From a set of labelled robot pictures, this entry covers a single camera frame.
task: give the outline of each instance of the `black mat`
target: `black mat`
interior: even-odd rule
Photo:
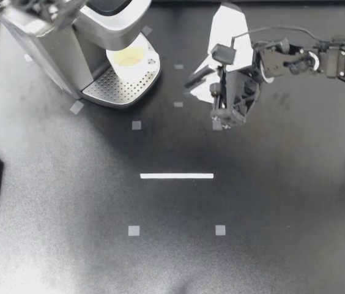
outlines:
[[[86,103],[77,116],[1,28],[0,293],[345,293],[345,84],[281,78],[246,126],[213,131],[209,105],[182,91],[216,10],[151,8],[157,86],[131,110]],[[251,28],[345,34],[345,6],[243,11]],[[142,172],[215,179],[144,181]],[[141,236],[129,238],[129,225]]]

